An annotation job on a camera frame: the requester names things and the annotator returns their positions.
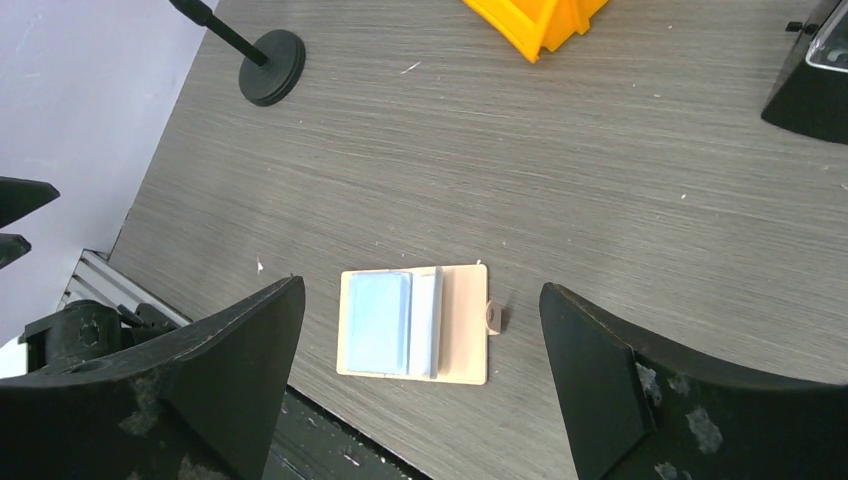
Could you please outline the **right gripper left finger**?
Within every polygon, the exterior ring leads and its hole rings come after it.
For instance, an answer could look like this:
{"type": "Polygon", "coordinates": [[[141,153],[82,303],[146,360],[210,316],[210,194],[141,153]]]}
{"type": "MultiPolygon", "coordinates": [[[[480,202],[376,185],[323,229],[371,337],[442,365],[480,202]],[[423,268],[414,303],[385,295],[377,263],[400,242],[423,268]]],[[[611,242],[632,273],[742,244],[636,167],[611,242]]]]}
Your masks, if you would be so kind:
{"type": "Polygon", "coordinates": [[[95,360],[1,382],[5,479],[259,479],[306,306],[282,278],[95,360]]]}

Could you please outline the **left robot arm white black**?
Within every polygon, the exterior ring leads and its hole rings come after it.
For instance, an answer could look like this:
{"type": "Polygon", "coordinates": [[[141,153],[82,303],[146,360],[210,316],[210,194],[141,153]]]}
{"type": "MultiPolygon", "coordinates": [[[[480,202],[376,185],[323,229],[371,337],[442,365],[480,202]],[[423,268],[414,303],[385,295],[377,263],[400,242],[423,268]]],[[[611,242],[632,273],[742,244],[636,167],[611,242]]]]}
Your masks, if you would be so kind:
{"type": "Polygon", "coordinates": [[[54,313],[28,323],[1,347],[1,377],[44,367],[95,366],[95,360],[141,344],[191,321],[110,266],[82,252],[54,313]]]}

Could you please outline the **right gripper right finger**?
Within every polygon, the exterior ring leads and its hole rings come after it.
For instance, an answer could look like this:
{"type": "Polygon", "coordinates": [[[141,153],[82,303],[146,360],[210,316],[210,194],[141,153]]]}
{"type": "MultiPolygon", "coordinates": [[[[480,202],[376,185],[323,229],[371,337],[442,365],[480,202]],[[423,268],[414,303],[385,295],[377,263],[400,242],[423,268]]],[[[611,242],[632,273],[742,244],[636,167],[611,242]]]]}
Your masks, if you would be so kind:
{"type": "Polygon", "coordinates": [[[845,385],[694,350],[546,283],[539,314],[581,479],[843,479],[845,385]]]}

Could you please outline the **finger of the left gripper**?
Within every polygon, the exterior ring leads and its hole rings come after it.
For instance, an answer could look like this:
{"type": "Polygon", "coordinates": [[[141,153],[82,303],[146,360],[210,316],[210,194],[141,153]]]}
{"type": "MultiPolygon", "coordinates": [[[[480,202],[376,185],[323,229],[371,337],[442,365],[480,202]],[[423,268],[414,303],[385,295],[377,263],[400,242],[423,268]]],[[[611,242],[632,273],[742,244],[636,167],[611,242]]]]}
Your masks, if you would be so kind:
{"type": "Polygon", "coordinates": [[[60,197],[50,183],[1,177],[1,227],[6,227],[60,197]]]}
{"type": "Polygon", "coordinates": [[[31,244],[20,234],[0,234],[0,268],[3,269],[31,251],[31,244]]]}

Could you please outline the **beige card holder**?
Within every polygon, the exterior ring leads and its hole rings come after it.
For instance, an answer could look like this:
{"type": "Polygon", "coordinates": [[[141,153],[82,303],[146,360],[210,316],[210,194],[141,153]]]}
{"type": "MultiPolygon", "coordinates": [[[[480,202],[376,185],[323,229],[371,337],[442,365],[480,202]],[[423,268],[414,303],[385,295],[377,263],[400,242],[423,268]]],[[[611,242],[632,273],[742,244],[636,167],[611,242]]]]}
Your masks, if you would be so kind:
{"type": "Polygon", "coordinates": [[[340,375],[483,385],[502,309],[485,264],[342,273],[340,375]]]}

